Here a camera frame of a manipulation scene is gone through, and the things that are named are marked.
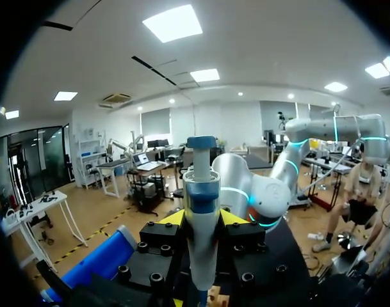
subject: wooden floor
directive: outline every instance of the wooden floor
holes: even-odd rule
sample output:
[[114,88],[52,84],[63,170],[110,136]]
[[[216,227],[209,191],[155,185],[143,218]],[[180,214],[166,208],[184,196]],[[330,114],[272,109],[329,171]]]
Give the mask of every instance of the wooden floor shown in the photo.
[[[304,166],[300,169],[300,176],[298,179],[300,187],[305,187],[310,182],[310,177],[304,175],[307,170],[308,169]],[[175,181],[172,170],[168,169],[165,173],[168,176],[167,182],[170,185],[169,190],[173,191],[175,189]],[[260,175],[266,175],[268,172],[257,173]],[[127,186],[124,178],[117,177],[117,182],[120,194],[122,196],[126,195]],[[108,221],[113,220],[113,218],[119,215],[120,212],[125,211],[111,224],[106,226],[103,231],[111,235],[120,225],[123,224],[128,227],[135,239],[139,241],[139,231],[145,223],[148,221],[158,221],[164,218],[168,212],[179,205],[178,200],[165,200],[155,209],[155,211],[159,214],[159,217],[156,217],[152,214],[137,212],[136,208],[129,200],[106,196],[102,189],[86,190],[77,188],[75,184],[69,184],[60,188],[60,191],[68,195],[68,203],[72,214],[84,238],[88,238],[94,232],[99,230],[99,228],[103,227]],[[321,199],[329,201],[331,199],[332,186],[329,186],[326,191],[318,192]],[[74,249],[79,244],[79,241],[70,233],[59,206],[49,209],[47,213],[53,222],[54,227],[49,229],[45,225],[44,229],[46,230],[48,236],[54,239],[54,244],[52,246],[48,246],[42,242],[42,245],[51,260],[55,262],[61,259],[62,256],[68,253],[71,249]],[[319,254],[313,254],[311,251],[311,247],[316,243],[316,241],[308,239],[307,234],[318,232],[324,233],[327,229],[328,218],[329,215],[326,210],[322,209],[318,205],[313,205],[309,209],[290,209],[287,213],[289,227],[291,228],[302,253],[307,259],[307,267],[310,269],[312,275],[316,273],[321,264],[328,265],[333,256],[336,256],[343,251],[336,241],[333,241],[333,246],[330,251],[324,251]],[[336,233],[342,230],[351,230],[352,226],[352,223],[344,223],[344,221],[340,219]],[[367,235],[367,232],[364,231],[364,228],[361,226],[357,229],[357,237],[365,241],[363,236]],[[41,239],[40,227],[34,229],[34,232],[36,237]],[[106,239],[107,237],[104,233],[98,233],[92,236],[92,238],[88,240],[88,247],[82,246],[78,248],[75,252],[71,253],[68,257],[56,264],[58,275],[63,276]],[[22,260],[29,255],[29,248],[20,233],[14,233],[10,242],[12,243],[13,250],[18,260]],[[43,288],[48,288],[48,285],[41,277],[35,278],[35,276],[38,275],[38,271],[33,263],[27,265],[24,270],[27,272],[29,278],[33,280],[38,289],[41,290]]]

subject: ceiling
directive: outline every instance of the ceiling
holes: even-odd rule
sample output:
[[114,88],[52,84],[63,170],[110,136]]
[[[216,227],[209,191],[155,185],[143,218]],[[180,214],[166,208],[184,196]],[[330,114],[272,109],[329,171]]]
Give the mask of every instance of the ceiling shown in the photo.
[[[188,3],[201,35],[161,43],[142,24]],[[336,0],[70,0],[49,20],[73,30],[41,27],[23,51],[2,102],[7,111],[20,110],[15,121],[97,107],[114,92],[132,96],[133,105],[118,110],[125,114],[137,113],[137,106],[143,111],[169,107],[171,97],[175,107],[252,100],[327,107],[332,101],[342,107],[390,102],[378,90],[390,86],[390,76],[374,79],[364,71],[390,51]],[[188,72],[208,68],[218,69],[219,81],[191,82]],[[348,89],[337,94],[325,90],[333,81]],[[58,91],[79,94],[55,102]],[[244,96],[237,96],[238,91]],[[287,99],[290,92],[293,100]]]

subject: yellow black tape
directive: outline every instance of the yellow black tape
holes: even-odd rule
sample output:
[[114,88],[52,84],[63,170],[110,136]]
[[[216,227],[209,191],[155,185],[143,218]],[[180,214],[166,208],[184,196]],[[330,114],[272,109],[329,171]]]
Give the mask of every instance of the yellow black tape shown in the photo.
[[[110,221],[106,222],[106,224],[102,227],[100,227],[96,232],[94,232],[93,234],[91,234],[88,238],[85,239],[85,241],[89,241],[90,239],[92,239],[93,237],[95,237],[98,233],[101,233],[107,237],[109,237],[110,235],[106,232],[104,232],[104,228],[107,227],[108,225],[112,224],[114,222],[114,220],[118,219],[120,216],[122,216],[123,214],[125,214],[125,212],[127,212],[128,209],[125,209],[123,210],[120,214],[118,214],[117,216],[115,216],[113,219],[111,219]],[[57,261],[54,262],[54,264],[58,264],[60,263],[62,260],[66,259],[69,255],[71,255],[72,253],[74,253],[77,249],[81,248],[84,244],[83,243],[79,243],[76,247],[74,247],[73,249],[71,249],[68,253],[66,253],[65,255],[63,255],[61,258],[59,258]],[[32,280],[36,280],[37,278],[41,277],[41,274],[37,274],[35,275]]]

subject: sneaker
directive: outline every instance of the sneaker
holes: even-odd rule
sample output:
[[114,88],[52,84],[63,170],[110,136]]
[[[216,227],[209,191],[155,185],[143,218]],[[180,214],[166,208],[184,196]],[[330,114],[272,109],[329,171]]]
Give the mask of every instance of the sneaker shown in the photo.
[[311,249],[315,253],[319,253],[320,251],[325,251],[326,249],[331,248],[331,243],[328,243],[326,240],[322,241],[319,244],[314,245]]

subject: ceiling light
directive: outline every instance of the ceiling light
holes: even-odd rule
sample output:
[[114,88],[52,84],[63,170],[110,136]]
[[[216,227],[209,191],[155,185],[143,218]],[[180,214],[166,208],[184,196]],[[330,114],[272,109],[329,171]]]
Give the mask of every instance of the ceiling light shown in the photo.
[[0,107],[0,114],[1,115],[5,115],[5,111],[6,111],[5,107]]
[[56,94],[54,100],[55,101],[70,101],[72,100],[78,93],[75,93],[73,91],[59,91],[58,94]]
[[11,112],[5,112],[5,118],[7,120],[11,120],[12,118],[17,118],[20,116],[20,111],[11,111]]
[[347,86],[345,86],[344,84],[341,84],[339,82],[333,82],[333,83],[330,83],[329,85],[326,85],[324,88],[326,90],[329,90],[329,91],[339,92],[339,91],[346,90]]
[[390,56],[386,57],[383,60],[384,65],[386,66],[387,70],[390,72]]
[[214,81],[220,79],[218,70],[215,68],[198,70],[197,72],[191,72],[190,75],[196,82]]
[[190,4],[172,8],[152,16],[142,23],[163,43],[203,33]]
[[381,63],[366,68],[366,72],[369,73],[374,79],[380,79],[389,75],[388,70]]

